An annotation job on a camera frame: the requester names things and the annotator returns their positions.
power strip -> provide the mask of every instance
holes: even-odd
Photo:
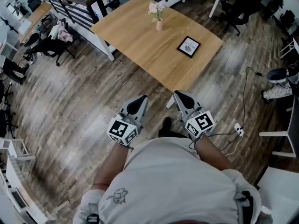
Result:
[[[241,129],[241,126],[239,125],[239,123],[236,123],[234,128],[240,137],[242,137],[244,135],[244,130]]]

person's right arm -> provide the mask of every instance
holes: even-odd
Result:
[[[196,151],[201,160],[213,166],[220,171],[233,169],[231,162],[222,152],[204,135],[196,145]]]

shoe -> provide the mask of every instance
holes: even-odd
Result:
[[[261,95],[262,95],[262,98],[263,98],[264,103],[265,103],[265,104],[271,103],[274,99],[266,99],[266,98],[264,98],[264,96],[263,96],[263,93],[264,93],[264,92],[265,92],[265,91],[261,91]]]
[[[27,76],[24,76],[24,77],[22,78],[20,85],[22,85],[22,84],[24,83],[24,81],[26,80],[26,78],[27,78]]]
[[[29,65],[27,64],[27,65],[25,65],[25,67],[23,68],[23,72],[22,72],[22,74],[25,75],[26,72],[28,71],[28,69],[29,69]]]
[[[170,130],[171,129],[171,125],[172,125],[171,118],[170,117],[166,117],[163,120],[162,130]]]

black trousers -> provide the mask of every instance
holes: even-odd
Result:
[[[23,78],[17,76],[14,71],[22,73],[24,69],[18,66],[15,62],[12,62],[8,59],[5,59],[4,65],[3,65],[3,72],[6,74],[9,78],[11,78],[16,83],[21,83],[23,81]]]
[[[173,132],[171,130],[164,130],[164,129],[159,130],[158,137],[159,138],[163,138],[163,137],[189,138],[189,137],[186,137],[186,136],[184,136],[180,133],[176,133],[176,132]]]

flower vase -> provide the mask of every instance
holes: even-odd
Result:
[[[157,31],[162,31],[162,28],[163,28],[163,23],[162,23],[162,19],[160,19],[156,23],[156,29]]]

